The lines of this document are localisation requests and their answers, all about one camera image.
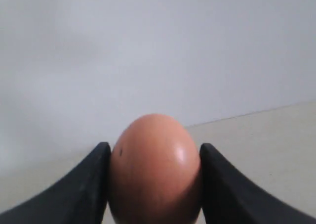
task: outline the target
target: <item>gray floor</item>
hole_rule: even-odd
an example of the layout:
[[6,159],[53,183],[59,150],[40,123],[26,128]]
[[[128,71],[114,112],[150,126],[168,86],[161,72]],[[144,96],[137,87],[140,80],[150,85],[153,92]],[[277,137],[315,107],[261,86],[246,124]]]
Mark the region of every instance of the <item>gray floor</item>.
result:
[[[192,126],[188,130],[197,146],[212,143],[265,190],[316,216],[316,103]],[[0,211],[50,186],[87,152],[0,177]],[[113,223],[109,209],[104,223]],[[204,223],[202,215],[197,223]]]

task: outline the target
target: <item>white surface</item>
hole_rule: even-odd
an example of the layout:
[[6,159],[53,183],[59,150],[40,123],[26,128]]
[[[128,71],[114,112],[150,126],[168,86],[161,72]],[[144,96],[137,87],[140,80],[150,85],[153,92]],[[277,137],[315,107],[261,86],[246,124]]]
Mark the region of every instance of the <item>white surface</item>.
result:
[[0,0],[0,172],[316,98],[315,0]]
[[[316,103],[189,127],[197,147],[211,142],[268,192],[316,217]],[[0,178],[0,211],[48,187],[86,153]],[[107,208],[104,223],[113,223]],[[198,223],[205,223],[200,216]]]

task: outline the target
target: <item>egg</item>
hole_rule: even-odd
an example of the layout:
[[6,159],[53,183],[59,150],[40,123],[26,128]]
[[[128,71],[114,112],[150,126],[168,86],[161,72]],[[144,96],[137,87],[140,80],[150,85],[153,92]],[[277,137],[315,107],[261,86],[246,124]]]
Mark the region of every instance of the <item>egg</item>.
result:
[[116,142],[108,185],[117,224],[193,224],[202,191],[197,147],[173,118],[145,115]]

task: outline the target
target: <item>white wall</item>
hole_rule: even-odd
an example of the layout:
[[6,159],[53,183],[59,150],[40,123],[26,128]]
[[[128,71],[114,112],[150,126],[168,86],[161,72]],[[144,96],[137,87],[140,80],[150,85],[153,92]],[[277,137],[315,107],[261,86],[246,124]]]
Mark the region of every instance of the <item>white wall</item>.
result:
[[0,0],[0,171],[316,98],[315,0]]

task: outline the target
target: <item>brown egg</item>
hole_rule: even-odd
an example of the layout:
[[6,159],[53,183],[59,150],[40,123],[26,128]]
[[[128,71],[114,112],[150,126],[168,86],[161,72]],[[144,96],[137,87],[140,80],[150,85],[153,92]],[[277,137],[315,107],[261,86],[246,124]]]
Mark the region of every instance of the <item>brown egg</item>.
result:
[[143,116],[118,139],[109,177],[109,205],[116,223],[195,223],[201,190],[198,150],[174,119]]

